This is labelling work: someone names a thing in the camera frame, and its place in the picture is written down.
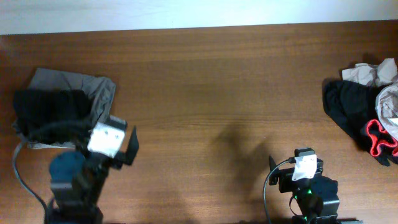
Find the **black Nike t-shirt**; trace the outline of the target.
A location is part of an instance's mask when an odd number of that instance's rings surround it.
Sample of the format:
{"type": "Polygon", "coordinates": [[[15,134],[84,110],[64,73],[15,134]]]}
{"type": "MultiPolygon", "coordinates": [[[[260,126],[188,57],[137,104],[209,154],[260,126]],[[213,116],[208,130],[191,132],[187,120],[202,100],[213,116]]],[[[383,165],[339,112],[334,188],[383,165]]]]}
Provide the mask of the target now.
{"type": "Polygon", "coordinates": [[[14,94],[17,131],[31,141],[64,143],[91,129],[91,101],[81,90],[18,90],[14,94]]]}

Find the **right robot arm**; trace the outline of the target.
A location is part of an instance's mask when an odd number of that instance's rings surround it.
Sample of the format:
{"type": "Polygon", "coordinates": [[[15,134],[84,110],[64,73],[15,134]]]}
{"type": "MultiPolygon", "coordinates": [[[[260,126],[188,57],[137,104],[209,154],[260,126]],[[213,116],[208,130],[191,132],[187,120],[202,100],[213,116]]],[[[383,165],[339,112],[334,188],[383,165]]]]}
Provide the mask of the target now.
{"type": "Polygon", "coordinates": [[[291,222],[301,224],[363,224],[355,218],[339,219],[338,182],[323,175],[323,161],[310,148],[299,148],[294,156],[276,163],[269,156],[268,173],[262,191],[267,221],[271,222],[267,207],[267,186],[278,185],[279,192],[291,193],[301,214],[293,213],[291,222]]]}

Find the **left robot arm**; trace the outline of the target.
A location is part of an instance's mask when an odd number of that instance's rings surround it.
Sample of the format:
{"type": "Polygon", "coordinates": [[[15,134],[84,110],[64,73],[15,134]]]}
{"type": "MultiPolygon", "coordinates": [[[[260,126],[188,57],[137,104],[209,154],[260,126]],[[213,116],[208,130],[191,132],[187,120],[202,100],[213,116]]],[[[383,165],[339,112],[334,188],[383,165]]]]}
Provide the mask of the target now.
{"type": "Polygon", "coordinates": [[[139,150],[136,127],[127,149],[120,150],[126,130],[125,120],[109,116],[80,134],[75,150],[53,159],[49,165],[53,199],[47,204],[45,223],[103,222],[98,200],[109,170],[132,165],[139,150]]]}

